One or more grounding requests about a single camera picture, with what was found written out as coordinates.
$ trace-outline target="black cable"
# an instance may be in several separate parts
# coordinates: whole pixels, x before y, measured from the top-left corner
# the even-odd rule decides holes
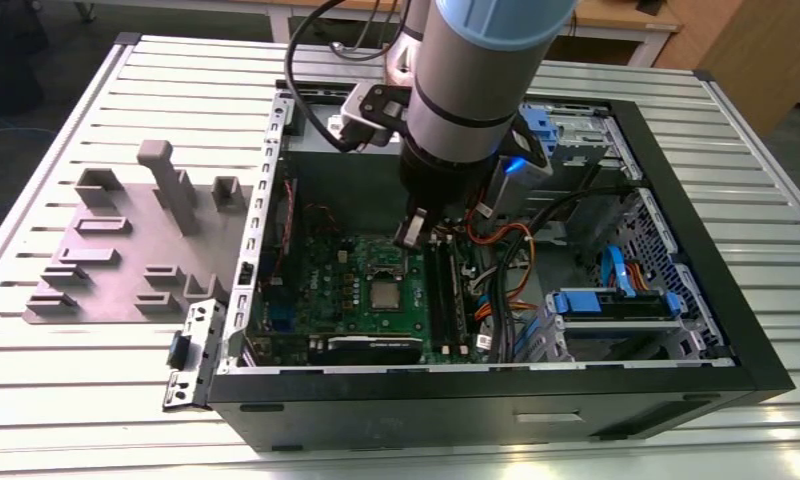
[[[373,24],[373,18],[376,17],[376,12],[379,11],[380,3],[381,3],[381,0],[376,0],[373,2],[373,8],[370,8],[370,15],[368,16],[368,19],[364,22],[364,28],[361,29],[361,33],[358,34],[358,39],[356,40],[356,44],[349,49],[342,47],[340,50],[337,50],[334,48],[336,42],[329,42],[329,49],[332,50],[332,53],[334,53],[334,55],[337,55],[338,57],[346,58],[344,56],[344,54],[353,53],[356,50],[358,50],[358,47],[361,47],[361,43],[364,42],[364,37],[366,36],[368,31],[370,30],[370,25]]]
[[[325,125],[322,125],[322,122],[317,118],[317,115],[314,114],[313,110],[308,105],[308,102],[305,102],[302,95],[298,93],[298,87],[296,86],[296,82],[293,81],[293,54],[296,53],[296,47],[298,46],[302,34],[305,33],[305,30],[308,30],[308,27],[310,26],[313,21],[342,2],[344,0],[329,0],[322,5],[320,5],[313,12],[310,12],[310,14],[302,20],[302,23],[300,23],[298,27],[296,27],[296,31],[290,36],[290,44],[288,45],[288,51],[284,56],[284,81],[286,82],[288,88],[290,89],[290,94],[293,95],[296,106],[302,111],[305,118],[314,126],[314,129],[317,130],[325,141],[329,142],[329,145],[332,145],[341,153],[354,150],[357,145],[342,142],[337,138],[334,138],[334,136],[329,132],[329,129],[325,128]]]
[[[572,204],[573,202],[599,195],[625,195],[632,193],[635,189],[632,187],[600,187],[591,188],[587,190],[579,190],[576,192],[564,195],[557,198],[544,210],[541,210],[535,216],[531,222],[528,223],[528,230],[531,231],[531,235],[533,235],[539,229],[551,221],[555,214],[560,209]],[[497,272],[492,281],[489,283],[489,303],[492,305],[492,343],[495,342],[495,333],[497,332],[497,326],[500,326],[500,330],[504,330],[504,338],[507,339],[507,345],[504,345],[504,352],[497,353],[497,357],[503,358],[503,361],[509,363],[513,359],[512,348],[513,345],[509,345],[509,337],[515,336],[515,319],[512,318],[512,312],[509,310],[509,301],[507,299],[507,270],[509,268],[509,264],[512,263],[513,258],[519,254],[519,250],[521,249],[524,236],[516,238],[509,244],[509,248],[497,263]]]
[[[400,34],[403,33],[403,27],[405,26],[405,20],[409,16],[409,3],[411,2],[405,2],[405,5],[403,6],[403,17],[400,18],[400,23],[397,24],[397,31],[395,32],[395,36],[391,39],[391,43],[388,45],[385,45],[384,48],[381,48],[377,52],[372,53],[370,55],[365,55],[362,57],[350,57],[349,55],[342,54],[334,48],[333,45],[329,45],[329,49],[332,50],[332,53],[334,53],[334,55],[337,55],[340,58],[342,58],[344,60],[348,60],[350,62],[366,62],[366,61],[373,60],[374,58],[379,58],[383,55],[385,55],[388,53],[388,51],[391,50],[391,48],[397,43],[397,40],[400,39]],[[397,4],[397,0],[395,0],[395,2],[392,3],[392,6],[391,6],[392,11],[396,8],[396,4]],[[388,19],[385,19],[385,25],[383,26],[383,33],[385,33]]]

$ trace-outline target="power supply cable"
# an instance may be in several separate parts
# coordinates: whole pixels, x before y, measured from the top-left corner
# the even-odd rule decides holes
[[[337,48],[337,45],[340,44],[340,42],[329,42],[329,49],[332,50],[332,53],[336,56],[338,56],[340,58],[349,60],[349,58],[346,57],[345,54],[356,52],[356,50],[358,50],[358,47],[361,47],[361,43],[364,42],[364,37],[366,36],[368,31],[370,30],[370,25],[373,24],[373,17],[376,17],[376,12],[379,11],[380,3],[381,3],[381,0],[376,0],[373,2],[373,8],[370,9],[370,16],[368,17],[366,21],[364,22],[364,27],[361,28],[361,33],[358,34],[358,39],[356,40],[354,45],[349,48],[340,45],[340,48]]]
[[[293,54],[296,53],[296,47],[302,38],[302,34],[308,30],[308,27],[313,24],[314,20],[320,18],[320,16],[332,10],[336,6],[344,3],[344,0],[329,0],[322,5],[320,5],[313,12],[308,14],[302,22],[296,27],[296,31],[290,36],[290,44],[288,45],[288,51],[284,56],[284,81],[288,84],[288,89],[290,90],[290,95],[293,96],[293,101],[296,102],[296,106],[302,111],[305,118],[313,125],[317,133],[324,138],[324,140],[337,149],[338,152],[345,153],[356,149],[357,145],[350,142],[344,142],[334,138],[334,135],[329,132],[329,129],[322,125],[322,122],[317,118],[308,102],[302,98],[302,95],[298,91],[298,87],[296,86],[296,81],[293,80]]]
[[[391,13],[388,14],[388,17],[385,18],[385,23],[383,25],[383,32],[380,33],[379,43],[383,43],[383,36],[385,34],[385,31],[388,30],[388,25],[391,23],[391,18],[393,17],[396,6],[397,6],[397,0],[393,0],[393,3],[391,5]],[[405,21],[407,21],[408,17],[409,17],[409,2],[405,2],[405,5],[403,6],[403,17],[400,18],[400,23],[397,24],[397,30],[395,31],[395,36],[391,39],[391,42],[388,43],[388,45],[385,45],[374,53],[372,53],[369,55],[364,55],[361,57],[352,57],[349,55],[342,55],[342,54],[338,55],[338,52],[336,51],[336,49],[332,47],[332,45],[329,45],[329,48],[332,49],[332,53],[334,53],[338,57],[341,57],[344,60],[348,60],[350,62],[366,62],[369,60],[373,60],[374,58],[381,57],[383,55],[385,55],[388,53],[391,48],[397,43],[397,40],[400,39],[400,34],[403,33],[403,27],[405,26]]]
[[[587,190],[579,190],[576,192],[564,195],[557,198],[549,205],[541,210],[528,223],[528,230],[531,235],[535,234],[539,229],[551,221],[555,214],[565,206],[583,200],[587,197],[600,195],[627,195],[632,193],[635,189],[632,187],[600,187],[591,188]],[[524,236],[516,237],[509,244],[509,248],[504,253],[503,257],[497,262],[497,272],[492,281],[489,282],[489,303],[492,305],[492,345],[500,348],[492,348],[489,351],[489,363],[509,363],[513,359],[513,342],[515,338],[515,319],[512,318],[512,312],[509,310],[509,300],[507,297],[507,270],[515,256],[519,254],[521,249]]]

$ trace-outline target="wooden desk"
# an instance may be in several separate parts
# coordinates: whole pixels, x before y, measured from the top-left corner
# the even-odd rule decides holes
[[[256,3],[253,0],[237,0]],[[306,15],[324,0],[270,0],[270,24],[273,41],[286,43],[290,40],[288,19]],[[338,7],[324,14],[325,18],[366,20],[376,0],[346,0]],[[661,7],[657,16],[647,15],[635,10],[636,1],[625,0],[580,0],[576,9],[576,37],[601,38],[608,40],[628,40],[639,46],[628,61],[628,66],[651,67],[655,58],[664,48],[669,34],[681,28],[681,22],[667,5]],[[376,18],[384,19],[391,8],[391,0],[380,2]],[[571,35],[567,24],[560,35]]]
[[[324,14],[324,18],[346,20],[368,19],[376,0],[346,0]],[[73,2],[84,20],[92,21],[93,4]],[[269,17],[274,42],[290,41],[290,17],[304,17],[324,3],[324,0],[96,0],[96,3],[188,10],[257,13]],[[635,10],[636,0],[580,0],[576,9],[577,27],[575,36],[637,42],[639,46],[628,61],[632,67],[651,67],[669,34],[681,28],[681,22],[664,6],[657,16]],[[391,0],[381,0],[374,20],[381,22],[391,9]],[[400,20],[395,15],[393,22]],[[560,35],[571,35],[567,24]]]

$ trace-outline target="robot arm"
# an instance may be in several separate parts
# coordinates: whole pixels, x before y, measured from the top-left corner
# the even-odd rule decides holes
[[[424,0],[408,1],[413,8]],[[433,0],[412,88],[358,85],[349,95],[342,114],[353,121],[341,131],[344,150],[385,145],[395,131],[403,137],[400,179],[409,199],[397,246],[417,246],[445,205],[467,196],[499,157],[547,166],[516,112],[575,3]]]

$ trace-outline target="red wire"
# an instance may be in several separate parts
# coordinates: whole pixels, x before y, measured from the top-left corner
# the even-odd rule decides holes
[[[278,251],[278,258],[276,258],[276,267],[273,269],[273,277],[278,274],[278,268],[281,267],[281,257],[286,250],[288,242],[290,241],[290,228],[293,224],[293,187],[290,186],[289,180],[284,181],[284,189],[288,192],[288,218],[284,225],[284,235],[281,236],[281,250]]]

